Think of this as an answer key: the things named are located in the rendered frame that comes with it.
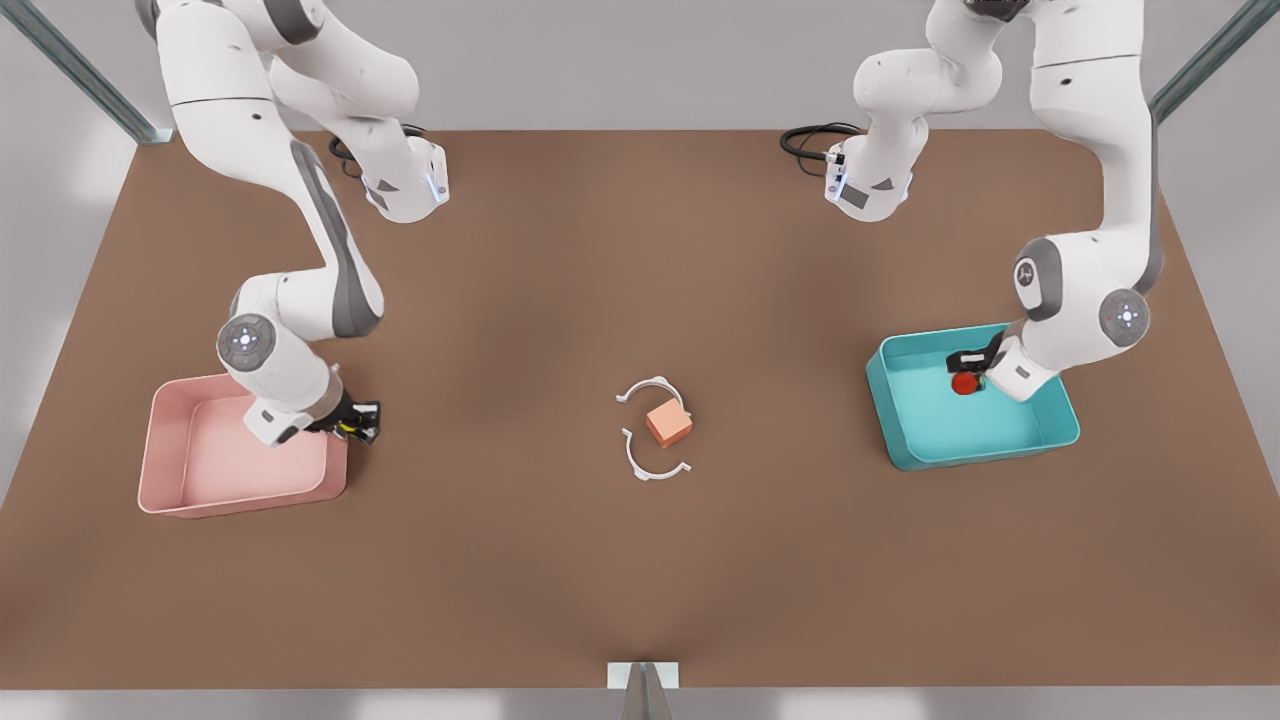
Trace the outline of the blue storage box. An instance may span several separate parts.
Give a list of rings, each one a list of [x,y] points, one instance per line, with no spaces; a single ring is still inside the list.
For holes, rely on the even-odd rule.
[[[987,346],[1002,323],[881,341],[867,377],[884,445],[904,471],[1032,456],[1074,445],[1082,433],[1061,378],[1019,404],[993,386],[957,395],[945,359]]]

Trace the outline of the pink storage box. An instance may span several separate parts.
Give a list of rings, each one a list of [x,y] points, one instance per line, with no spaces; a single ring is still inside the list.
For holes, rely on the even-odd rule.
[[[339,496],[347,443],[301,433],[269,448],[243,423],[252,401],[228,374],[161,386],[150,414],[138,507],[152,515],[210,518]]]

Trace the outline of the orange cube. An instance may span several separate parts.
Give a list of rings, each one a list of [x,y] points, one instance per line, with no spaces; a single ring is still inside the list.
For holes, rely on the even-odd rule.
[[[668,448],[692,430],[692,418],[677,398],[669,398],[645,415],[646,427],[662,448]]]

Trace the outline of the silver frame post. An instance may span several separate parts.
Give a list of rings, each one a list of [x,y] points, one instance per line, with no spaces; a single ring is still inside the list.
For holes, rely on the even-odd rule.
[[[0,0],[0,15],[137,145],[174,140],[174,129],[154,126],[31,0]]]
[[[620,720],[673,720],[667,691],[680,688],[677,662],[609,662],[608,689],[622,689]]]
[[[1280,0],[1245,0],[1149,100],[1153,123],[1170,118],[1276,14]]]

